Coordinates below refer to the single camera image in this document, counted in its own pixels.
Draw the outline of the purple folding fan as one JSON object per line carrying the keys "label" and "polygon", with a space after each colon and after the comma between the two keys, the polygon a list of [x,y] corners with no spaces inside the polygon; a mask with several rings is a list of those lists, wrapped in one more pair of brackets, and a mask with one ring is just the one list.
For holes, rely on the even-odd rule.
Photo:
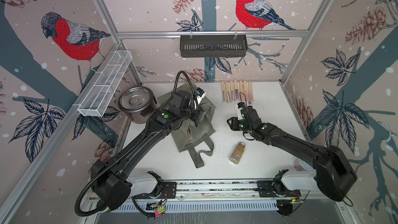
{"label": "purple folding fan", "polygon": [[241,101],[240,96],[239,96],[239,82],[238,81],[234,81],[234,93],[235,93],[235,99],[237,101]]}

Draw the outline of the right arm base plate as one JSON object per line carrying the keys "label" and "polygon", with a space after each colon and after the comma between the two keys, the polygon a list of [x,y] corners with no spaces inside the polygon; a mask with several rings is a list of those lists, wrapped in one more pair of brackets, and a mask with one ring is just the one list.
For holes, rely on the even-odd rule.
{"label": "right arm base plate", "polygon": [[273,180],[257,181],[255,191],[259,193],[260,198],[300,198],[302,196],[299,190],[289,190],[281,182]]}

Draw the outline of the olive green tote bag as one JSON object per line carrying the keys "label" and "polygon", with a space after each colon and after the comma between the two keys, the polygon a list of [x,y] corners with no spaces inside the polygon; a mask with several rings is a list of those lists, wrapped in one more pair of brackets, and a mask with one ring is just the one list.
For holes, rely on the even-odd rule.
{"label": "olive green tote bag", "polygon": [[[179,152],[188,151],[195,167],[204,166],[201,154],[212,156],[214,151],[214,143],[210,136],[215,132],[211,121],[214,116],[216,106],[207,98],[201,101],[200,106],[204,110],[204,117],[199,123],[191,120],[185,120],[181,127],[172,132],[173,140]],[[188,140],[186,131],[190,127],[193,140]]]}

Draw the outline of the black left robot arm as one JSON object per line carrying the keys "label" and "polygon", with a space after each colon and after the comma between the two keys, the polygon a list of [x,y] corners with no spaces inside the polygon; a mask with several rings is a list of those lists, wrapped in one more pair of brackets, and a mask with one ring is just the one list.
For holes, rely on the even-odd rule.
{"label": "black left robot arm", "polygon": [[97,161],[91,168],[89,188],[99,197],[96,209],[90,214],[115,210],[128,198],[147,195],[157,198],[162,194],[163,179],[149,171],[130,177],[141,159],[159,141],[178,130],[186,120],[198,122],[202,113],[201,100],[206,93],[197,88],[193,93],[176,91],[171,98],[147,119],[144,130],[106,162]]}

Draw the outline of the grey white folding fan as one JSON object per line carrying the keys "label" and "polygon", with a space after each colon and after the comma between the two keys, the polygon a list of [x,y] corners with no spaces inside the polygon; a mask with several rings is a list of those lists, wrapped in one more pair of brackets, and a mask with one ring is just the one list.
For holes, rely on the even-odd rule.
{"label": "grey white folding fan", "polygon": [[190,127],[188,127],[188,129],[187,129],[186,135],[187,135],[188,140],[193,140],[193,135],[192,135]]}

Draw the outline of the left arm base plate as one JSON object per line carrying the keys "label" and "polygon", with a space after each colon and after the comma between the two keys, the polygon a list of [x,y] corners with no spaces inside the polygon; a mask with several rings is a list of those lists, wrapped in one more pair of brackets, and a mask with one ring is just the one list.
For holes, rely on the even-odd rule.
{"label": "left arm base plate", "polygon": [[177,183],[175,181],[164,181],[162,186],[156,186],[149,194],[139,194],[134,199],[175,199]]}

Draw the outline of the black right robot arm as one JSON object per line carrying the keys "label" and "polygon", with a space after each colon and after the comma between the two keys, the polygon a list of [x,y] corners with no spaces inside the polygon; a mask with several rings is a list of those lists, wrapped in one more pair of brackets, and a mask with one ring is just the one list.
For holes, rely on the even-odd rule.
{"label": "black right robot arm", "polygon": [[358,177],[343,151],[306,142],[283,131],[278,126],[262,122],[252,107],[240,108],[240,117],[231,117],[227,123],[232,131],[242,131],[253,140],[277,147],[302,160],[315,171],[294,175],[285,172],[280,180],[289,190],[319,190],[329,199],[341,202],[346,198]]}

